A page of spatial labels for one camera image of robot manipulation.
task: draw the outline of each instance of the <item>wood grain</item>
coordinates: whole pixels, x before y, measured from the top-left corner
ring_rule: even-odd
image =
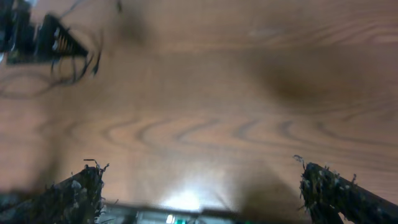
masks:
[[[34,19],[71,4],[40,0]],[[97,77],[0,100],[1,190],[41,188],[95,158],[111,164],[108,201],[298,223],[309,219],[297,211],[299,154],[398,203],[398,3],[124,7],[87,2],[65,19],[104,31]],[[2,65],[0,76],[47,69]]]

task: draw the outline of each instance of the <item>wooden table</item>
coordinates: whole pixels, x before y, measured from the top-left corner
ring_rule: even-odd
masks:
[[[33,20],[72,4],[40,0]],[[398,203],[397,11],[393,0],[132,0],[119,15],[88,0],[64,23],[102,30],[99,74],[0,99],[0,189],[42,189],[94,158],[111,164],[109,202],[305,222],[298,154]],[[3,64],[1,77],[33,69]]]

